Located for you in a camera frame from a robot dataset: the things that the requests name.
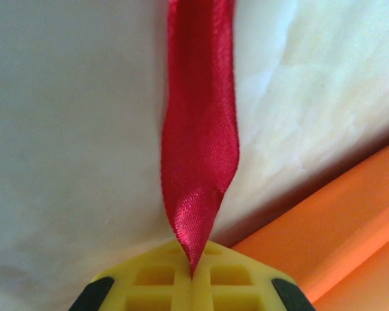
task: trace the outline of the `black rubber edge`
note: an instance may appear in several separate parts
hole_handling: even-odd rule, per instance
[[[297,285],[283,279],[273,279],[271,283],[287,311],[316,311]]]
[[[68,311],[98,311],[112,284],[114,284],[112,277],[103,277],[89,283]]]

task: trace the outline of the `satin ribbon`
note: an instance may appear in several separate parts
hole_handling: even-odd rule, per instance
[[[239,162],[234,6],[234,0],[169,1],[161,186],[192,276]]]

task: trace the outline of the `orange surface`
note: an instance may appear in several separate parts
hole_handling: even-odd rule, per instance
[[[318,311],[389,311],[389,243],[314,304]]]
[[[233,247],[316,301],[389,242],[389,146]]]

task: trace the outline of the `white backdrop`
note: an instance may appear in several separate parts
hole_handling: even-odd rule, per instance
[[[0,0],[0,310],[67,310],[171,238],[164,0]],[[241,163],[215,233],[389,127],[389,0],[238,0]]]

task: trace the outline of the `yellow plastic object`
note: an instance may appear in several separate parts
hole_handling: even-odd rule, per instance
[[[208,242],[190,278],[177,242],[95,277],[69,311],[313,311],[286,274]]]

